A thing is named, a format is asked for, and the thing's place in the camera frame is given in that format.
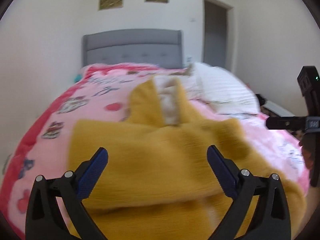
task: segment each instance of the upholstered headboard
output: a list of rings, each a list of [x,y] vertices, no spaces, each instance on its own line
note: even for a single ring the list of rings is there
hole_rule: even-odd
[[[122,62],[182,68],[182,31],[130,29],[83,37],[83,66]]]

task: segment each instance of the bed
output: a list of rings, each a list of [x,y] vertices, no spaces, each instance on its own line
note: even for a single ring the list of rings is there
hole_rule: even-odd
[[[229,75],[225,70],[218,70],[224,74],[222,77]],[[124,121],[129,115],[127,98],[136,86],[155,74],[186,75],[182,31],[131,29],[86,35],[81,73],[82,80],[57,98],[26,133],[7,166],[0,192],[0,210],[2,225],[11,239],[24,239],[28,196],[35,176],[55,178],[66,171],[68,138],[79,119]],[[223,79],[215,84],[223,84]],[[264,126],[267,116],[262,113],[226,113],[224,104],[219,108],[224,114],[218,114],[210,104],[199,100],[193,85],[186,87],[190,88],[190,91],[186,89],[190,103],[207,119],[239,119],[251,145],[307,194],[309,172],[298,140],[286,131],[268,131]]]

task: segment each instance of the silver bolt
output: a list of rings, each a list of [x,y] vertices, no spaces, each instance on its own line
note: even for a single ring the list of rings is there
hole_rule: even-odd
[[[250,175],[250,171],[248,171],[248,170],[241,170],[241,174],[242,174],[243,176],[249,176],[249,175]]]
[[[64,174],[64,176],[65,176],[66,178],[71,178],[72,175],[73,175],[73,172],[72,172],[72,171],[67,171],[67,172]]]
[[[272,178],[275,180],[279,180],[279,175],[274,173],[272,174]]]
[[[42,179],[43,179],[42,175],[39,175],[39,176],[36,177],[36,181],[38,181],[38,182],[41,181]]]

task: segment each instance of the folded yellow fabric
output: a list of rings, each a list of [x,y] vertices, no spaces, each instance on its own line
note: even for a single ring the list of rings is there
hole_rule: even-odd
[[[74,127],[71,170],[99,147],[108,150],[109,163],[83,201],[105,236],[110,240],[207,240],[232,202],[207,163],[210,145],[256,176],[281,176],[294,235],[306,208],[300,188],[250,147],[237,120],[205,120],[189,104],[179,82],[177,103],[180,124],[167,126],[149,80],[132,92],[127,121],[81,120]],[[239,235],[245,233],[254,208],[253,201]],[[76,234],[73,226],[70,231]]]

